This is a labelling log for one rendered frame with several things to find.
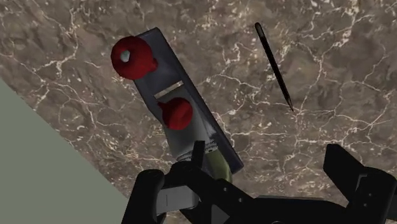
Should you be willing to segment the grey plane with red knobs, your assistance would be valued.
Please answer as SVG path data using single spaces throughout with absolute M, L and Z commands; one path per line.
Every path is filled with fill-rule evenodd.
M 195 141 L 203 141 L 205 172 L 232 181 L 244 164 L 159 28 L 119 39 L 111 63 L 134 82 L 177 161 L 190 160 Z

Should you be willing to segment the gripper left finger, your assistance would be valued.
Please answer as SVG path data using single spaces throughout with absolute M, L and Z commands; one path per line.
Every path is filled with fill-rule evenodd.
M 157 197 L 164 185 L 187 186 L 200 202 L 181 213 L 192 224 L 256 224 L 254 199 L 224 179 L 214 179 L 201 169 L 204 142 L 197 141 L 190 161 L 176 162 L 164 174 L 158 169 L 140 172 L 134 183 L 121 224 L 163 224 L 157 214 Z

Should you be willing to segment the black pen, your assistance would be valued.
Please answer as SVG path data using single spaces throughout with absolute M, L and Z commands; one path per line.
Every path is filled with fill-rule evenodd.
M 271 68 L 272 68 L 272 70 L 274 72 L 275 78 L 276 78 L 276 80 L 277 80 L 277 82 L 279 84 L 279 87 L 280 87 L 281 92 L 282 92 L 282 94 L 284 96 L 284 99 L 286 100 L 290 110 L 294 111 L 293 103 L 291 101 L 291 97 L 289 95 L 288 89 L 286 88 L 286 84 L 285 84 L 285 82 L 284 82 L 284 80 L 282 78 L 282 74 L 281 74 L 281 72 L 279 70 L 279 66 L 277 65 L 277 62 L 276 62 L 276 60 L 274 58 L 274 54 L 272 53 L 272 50 L 271 50 L 270 45 L 269 45 L 269 43 L 267 41 L 267 38 L 266 38 L 265 33 L 263 31 L 263 28 L 262 28 L 262 26 L 261 26 L 261 24 L 259 22 L 256 22 L 254 24 L 254 27 L 255 27 L 256 33 L 257 33 L 257 35 L 258 35 L 258 37 L 260 39 L 261 45 L 262 45 L 262 47 L 264 49 L 264 52 L 265 52 L 265 54 L 266 54 L 266 56 L 268 58 L 269 64 L 270 64 L 270 66 L 271 66 Z

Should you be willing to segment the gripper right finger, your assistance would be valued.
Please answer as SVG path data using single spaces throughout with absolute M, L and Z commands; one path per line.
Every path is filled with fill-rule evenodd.
M 363 165 L 339 144 L 328 144 L 323 171 L 348 200 L 347 221 L 385 224 L 397 179 L 391 174 Z

